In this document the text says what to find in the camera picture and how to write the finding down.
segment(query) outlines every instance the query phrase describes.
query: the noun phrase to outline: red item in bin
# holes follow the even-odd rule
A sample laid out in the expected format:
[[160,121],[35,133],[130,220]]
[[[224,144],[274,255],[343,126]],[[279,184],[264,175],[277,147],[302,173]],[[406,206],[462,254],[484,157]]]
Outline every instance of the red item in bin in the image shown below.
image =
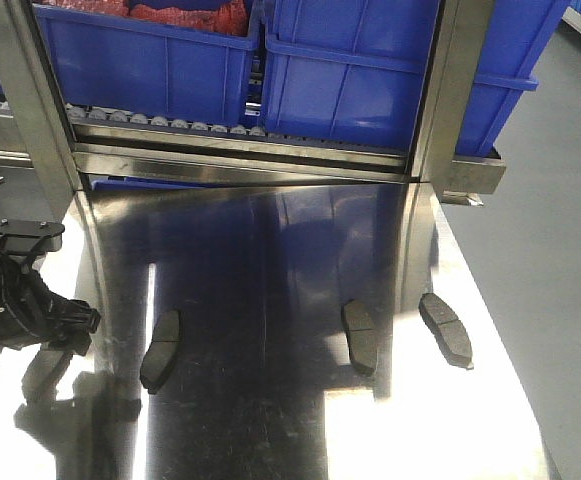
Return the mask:
[[126,0],[43,0],[43,4],[119,17],[127,17],[129,12]]
[[245,37],[248,34],[248,14],[243,0],[224,3],[218,10],[181,10],[176,7],[155,10],[146,5],[137,5],[130,11],[130,16],[226,35]]

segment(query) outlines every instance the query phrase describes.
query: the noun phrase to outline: black mechanical arm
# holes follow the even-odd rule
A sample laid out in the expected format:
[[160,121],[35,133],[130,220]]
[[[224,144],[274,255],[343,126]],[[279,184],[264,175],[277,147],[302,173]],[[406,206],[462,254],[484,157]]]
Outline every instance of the black mechanical arm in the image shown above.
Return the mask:
[[51,292],[34,261],[61,248],[61,224],[0,222],[0,345],[46,347],[85,354],[99,324],[97,310]]

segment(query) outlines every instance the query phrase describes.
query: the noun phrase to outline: grey floor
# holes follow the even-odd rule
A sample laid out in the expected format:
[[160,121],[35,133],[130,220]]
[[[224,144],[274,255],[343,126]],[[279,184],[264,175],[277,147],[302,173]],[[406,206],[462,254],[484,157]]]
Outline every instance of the grey floor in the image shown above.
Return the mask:
[[[581,38],[562,26],[497,147],[483,209],[446,207],[564,480],[581,480]],[[49,218],[33,172],[3,170],[0,218]]]

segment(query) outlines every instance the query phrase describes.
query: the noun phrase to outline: stainless steel frame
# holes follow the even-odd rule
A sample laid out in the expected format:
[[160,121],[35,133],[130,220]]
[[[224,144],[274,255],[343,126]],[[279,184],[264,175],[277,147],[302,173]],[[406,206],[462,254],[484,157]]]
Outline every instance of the stainless steel frame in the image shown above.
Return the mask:
[[449,188],[491,193],[501,164],[456,161],[453,152],[493,2],[442,2],[419,127],[406,155],[113,122],[70,124],[29,0],[0,0],[0,80],[14,113],[12,121],[0,112],[0,150],[29,154],[55,216],[81,188],[78,172],[228,184],[432,182],[439,196]]
[[81,187],[72,128],[32,5],[0,0],[0,82],[56,219]]

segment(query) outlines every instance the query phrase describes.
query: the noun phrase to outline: stainless steel table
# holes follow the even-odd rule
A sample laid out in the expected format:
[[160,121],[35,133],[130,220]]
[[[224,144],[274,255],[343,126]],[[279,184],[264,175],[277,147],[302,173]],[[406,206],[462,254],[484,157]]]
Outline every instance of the stainless steel table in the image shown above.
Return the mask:
[[[50,288],[103,320],[56,399],[25,405],[36,352],[0,356],[0,479],[557,479],[523,389],[426,185],[79,194]],[[417,303],[461,317],[448,365]],[[350,366],[341,307],[381,333]],[[162,390],[138,369],[158,315],[183,344]]]

